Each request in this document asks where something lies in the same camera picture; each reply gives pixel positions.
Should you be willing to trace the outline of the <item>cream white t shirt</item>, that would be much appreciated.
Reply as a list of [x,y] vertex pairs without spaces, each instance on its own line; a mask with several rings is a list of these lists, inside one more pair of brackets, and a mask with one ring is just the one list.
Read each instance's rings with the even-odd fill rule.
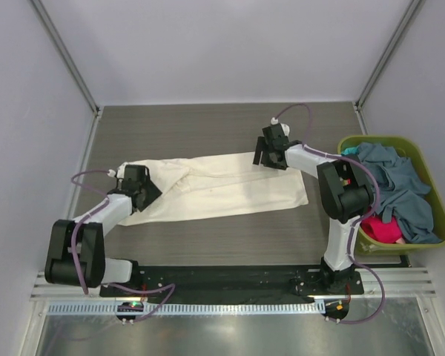
[[293,168],[254,165],[252,152],[191,159],[146,159],[161,196],[122,226],[204,220],[307,205],[303,176]]

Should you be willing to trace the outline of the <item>olive green plastic bin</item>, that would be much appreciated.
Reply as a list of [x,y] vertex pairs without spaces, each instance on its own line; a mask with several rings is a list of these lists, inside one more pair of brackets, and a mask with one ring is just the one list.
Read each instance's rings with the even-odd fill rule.
[[412,165],[421,181],[431,187],[430,193],[425,196],[425,200],[430,204],[434,220],[433,232],[441,239],[437,244],[385,244],[379,243],[368,237],[360,228],[357,233],[355,251],[365,255],[403,255],[416,251],[439,248],[445,245],[445,209],[439,193],[435,187],[432,175],[426,165],[426,161],[420,148],[412,141],[400,136],[348,136],[340,141],[337,152],[344,149],[357,147],[362,142],[380,143],[383,146],[393,147],[399,156],[408,157],[412,160]]

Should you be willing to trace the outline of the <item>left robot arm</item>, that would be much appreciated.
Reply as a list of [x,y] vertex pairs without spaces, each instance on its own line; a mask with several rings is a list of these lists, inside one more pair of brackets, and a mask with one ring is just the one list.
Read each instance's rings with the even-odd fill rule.
[[90,289],[116,285],[126,296],[142,288],[138,262],[107,258],[106,235],[123,220],[143,212],[162,192],[152,182],[145,165],[125,163],[105,172],[116,186],[103,201],[81,216],[57,220],[52,227],[44,277],[48,283]]

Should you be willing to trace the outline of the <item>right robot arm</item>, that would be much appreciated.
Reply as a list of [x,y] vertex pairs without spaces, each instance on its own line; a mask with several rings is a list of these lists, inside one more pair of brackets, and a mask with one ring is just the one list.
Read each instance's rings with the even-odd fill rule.
[[254,165],[293,168],[317,179],[322,207],[329,217],[328,245],[320,260],[318,283],[330,294],[343,293],[354,278],[352,254],[360,218],[375,201],[369,175],[354,157],[291,141],[289,126],[276,119],[262,132],[257,138]]

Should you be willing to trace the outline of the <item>teal t shirt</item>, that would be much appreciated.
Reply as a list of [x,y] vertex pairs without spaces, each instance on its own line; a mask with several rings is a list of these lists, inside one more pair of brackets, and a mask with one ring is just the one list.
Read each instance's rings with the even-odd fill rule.
[[358,147],[350,147],[350,148],[344,149],[340,154],[342,156],[348,156],[351,154],[357,155],[357,153],[358,153]]

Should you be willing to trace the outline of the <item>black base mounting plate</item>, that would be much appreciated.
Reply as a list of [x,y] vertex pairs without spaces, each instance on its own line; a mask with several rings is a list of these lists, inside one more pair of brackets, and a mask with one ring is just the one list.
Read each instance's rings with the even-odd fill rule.
[[141,266],[126,286],[140,291],[176,286],[170,303],[262,305],[307,303],[315,297],[364,294],[360,273],[328,287],[319,266]]

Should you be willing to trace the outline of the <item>red t shirt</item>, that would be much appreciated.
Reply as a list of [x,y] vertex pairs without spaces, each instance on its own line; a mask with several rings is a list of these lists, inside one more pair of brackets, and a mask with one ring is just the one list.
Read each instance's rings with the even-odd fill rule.
[[383,222],[377,216],[369,217],[360,224],[360,227],[368,237],[379,243],[393,244],[403,239],[402,231],[394,217],[388,222]]

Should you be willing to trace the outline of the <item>grey blue t shirt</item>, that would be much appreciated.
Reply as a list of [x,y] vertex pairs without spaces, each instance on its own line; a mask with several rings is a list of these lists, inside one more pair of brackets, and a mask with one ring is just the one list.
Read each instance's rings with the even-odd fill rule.
[[421,181],[408,157],[390,146],[362,142],[357,157],[372,173],[380,189],[380,203],[374,216],[384,223],[395,218],[406,243],[437,244],[434,220],[425,196],[431,187]]

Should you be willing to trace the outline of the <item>left aluminium corner post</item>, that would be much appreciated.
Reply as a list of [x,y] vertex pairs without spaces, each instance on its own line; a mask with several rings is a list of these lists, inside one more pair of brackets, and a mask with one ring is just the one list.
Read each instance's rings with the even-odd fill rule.
[[50,14],[40,0],[29,0],[29,5],[34,10],[38,20],[41,22],[51,43],[59,54],[63,64],[67,68],[68,73],[75,82],[84,100],[88,104],[94,116],[99,113],[99,105],[96,103],[92,93],[90,92],[83,76],[81,75],[76,63],[74,62],[65,42],[63,41],[58,29],[53,23]]

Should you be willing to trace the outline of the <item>aluminium corner post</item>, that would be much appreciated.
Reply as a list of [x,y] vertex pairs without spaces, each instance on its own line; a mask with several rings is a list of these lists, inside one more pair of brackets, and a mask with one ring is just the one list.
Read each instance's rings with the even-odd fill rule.
[[425,0],[411,0],[408,2],[406,9],[389,37],[380,58],[374,66],[374,69],[372,70],[366,84],[363,86],[358,99],[354,103],[355,110],[358,113],[363,111],[363,107],[366,104],[367,99],[371,95],[375,85],[378,83],[378,80],[387,68],[392,57],[395,55],[395,52],[400,47],[404,37],[408,33],[410,27],[413,25],[425,2]]
[[99,113],[99,105],[96,103],[92,93],[90,92],[83,76],[81,75],[76,63],[74,62],[65,42],[63,41],[58,29],[53,23],[50,14],[40,0],[29,0],[29,5],[34,10],[38,20],[41,22],[51,43],[59,54],[63,64],[67,68],[68,73],[75,82],[84,100],[88,104],[94,116]]

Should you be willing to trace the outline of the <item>aluminium frame rail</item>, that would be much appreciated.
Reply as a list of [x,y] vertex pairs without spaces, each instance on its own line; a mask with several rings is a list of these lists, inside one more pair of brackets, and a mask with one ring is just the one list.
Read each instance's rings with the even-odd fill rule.
[[[435,297],[436,291],[426,268],[387,268],[381,266],[373,271],[383,283],[386,297]],[[380,286],[375,276],[362,269],[360,278],[366,297],[379,297]],[[88,295],[76,286],[61,286],[45,281],[39,272],[31,292],[30,300],[96,300],[99,289],[90,289]]]

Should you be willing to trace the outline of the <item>right aluminium corner post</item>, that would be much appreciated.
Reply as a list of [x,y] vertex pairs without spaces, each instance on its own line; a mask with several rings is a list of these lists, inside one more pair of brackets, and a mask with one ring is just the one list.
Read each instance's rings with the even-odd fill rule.
[[367,99],[371,95],[375,85],[378,83],[378,80],[387,68],[392,57],[395,55],[395,52],[400,47],[404,37],[408,33],[410,27],[413,25],[425,2],[425,0],[411,0],[408,2],[406,9],[389,37],[380,58],[374,66],[374,69],[372,70],[366,84],[363,86],[358,99],[354,103],[355,110],[358,113],[363,111],[363,107],[366,104]]

